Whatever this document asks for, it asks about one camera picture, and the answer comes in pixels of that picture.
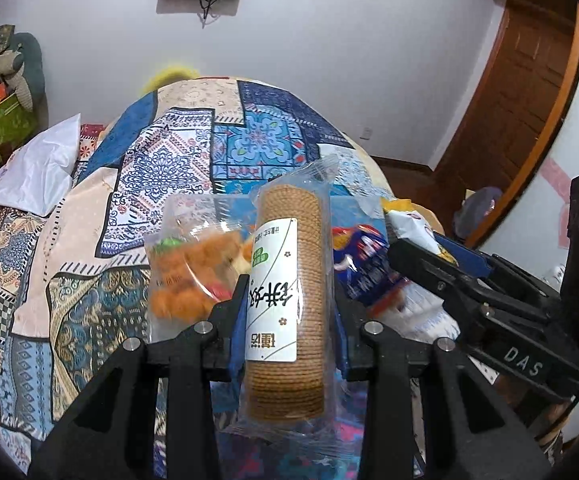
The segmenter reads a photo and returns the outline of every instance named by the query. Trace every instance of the silver screw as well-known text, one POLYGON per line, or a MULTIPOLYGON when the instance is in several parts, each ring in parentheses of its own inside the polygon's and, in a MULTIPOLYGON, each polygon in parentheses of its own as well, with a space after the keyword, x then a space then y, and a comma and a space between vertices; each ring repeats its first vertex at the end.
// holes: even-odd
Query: silver screw
POLYGON ((489 306, 488 303, 484 303, 481 305, 481 313, 485 317, 493 317, 494 309, 491 306, 489 306))
POLYGON ((212 325, 212 323, 209 321, 199 321, 196 323, 196 325, 194 325, 194 332, 199 334, 208 334, 212 331, 213 328, 214 325, 212 325))
POLYGON ((449 337, 441 337, 436 341, 436 344, 444 352, 451 352, 456 348, 456 343, 452 341, 449 337))
POLYGON ((129 337, 123 341, 123 348, 128 352, 134 352, 140 346, 138 337, 129 337))
POLYGON ((368 321, 365 323, 365 332, 368 332, 372 335, 378 335, 383 332, 383 325, 378 321, 368 321))

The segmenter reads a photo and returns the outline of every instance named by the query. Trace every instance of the white lettering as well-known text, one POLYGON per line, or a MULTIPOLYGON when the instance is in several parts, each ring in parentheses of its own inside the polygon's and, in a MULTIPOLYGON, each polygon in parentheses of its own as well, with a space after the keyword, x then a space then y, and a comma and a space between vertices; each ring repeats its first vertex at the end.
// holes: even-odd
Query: white lettering
POLYGON ((526 355, 523 360, 516 363, 516 367, 520 368, 521 370, 525 370, 525 367, 527 366, 528 362, 529 362, 529 356, 526 355))
POLYGON ((543 363, 536 363, 529 374, 533 377, 538 375, 538 371, 543 367, 543 363))
POLYGON ((518 348, 511 347, 511 348, 509 349, 509 351, 505 354, 504 359, 505 359, 507 362, 514 361, 514 359, 516 358, 516 356, 517 356, 518 354, 519 354, 518 348))

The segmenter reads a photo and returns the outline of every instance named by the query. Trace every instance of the brown baseboard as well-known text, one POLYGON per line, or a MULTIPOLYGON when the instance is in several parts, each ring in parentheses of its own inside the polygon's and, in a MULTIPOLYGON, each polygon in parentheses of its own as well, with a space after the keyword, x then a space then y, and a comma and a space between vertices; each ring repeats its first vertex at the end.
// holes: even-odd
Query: brown baseboard
POLYGON ((432 169, 425 164, 408 162, 406 160, 398 160, 397 158, 387 158, 384 156, 372 155, 371 158, 373 158, 379 166, 386 166, 388 168, 400 168, 401 170, 418 171, 419 173, 424 173, 427 175, 431 175, 433 173, 432 169))

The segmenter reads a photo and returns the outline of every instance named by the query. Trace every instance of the patchwork tablecloth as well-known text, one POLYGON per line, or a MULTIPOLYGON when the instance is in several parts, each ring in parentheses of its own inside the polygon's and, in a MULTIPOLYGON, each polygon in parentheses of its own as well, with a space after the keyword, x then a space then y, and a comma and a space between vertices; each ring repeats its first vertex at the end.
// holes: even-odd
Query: patchwork tablecloth
MULTIPOLYGON (((118 344, 145 335, 150 268, 142 237, 159 227, 168 196, 247 193, 329 153, 341 161, 336 193, 392 196, 361 148, 291 93, 256 82, 173 84, 134 103, 90 140, 82 144, 78 183, 47 220, 4 213, 10 224, 0 235, 0 436, 23 470, 34 442, 47 436, 118 344)), ((218 393, 214 402, 220 427, 231 414, 218 393)), ((349 428, 352 439, 362 434, 362 423, 349 428)), ((162 471, 163 434, 161 418, 155 455, 162 471)), ((230 442, 222 454, 232 449, 242 458, 240 444, 230 442)), ((265 471, 252 458, 242 467, 228 464, 228 478, 355 474, 353 464, 334 462, 297 477, 297 463, 265 471)))

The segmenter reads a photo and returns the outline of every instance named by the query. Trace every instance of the wall outlet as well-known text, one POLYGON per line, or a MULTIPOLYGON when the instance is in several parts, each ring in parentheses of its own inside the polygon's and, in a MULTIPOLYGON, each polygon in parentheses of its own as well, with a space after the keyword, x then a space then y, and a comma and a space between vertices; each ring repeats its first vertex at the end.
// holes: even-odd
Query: wall outlet
POLYGON ((371 138, 371 134, 374 133, 374 130, 368 128, 367 126, 363 128, 363 133, 361 134, 361 139, 369 140, 371 138))

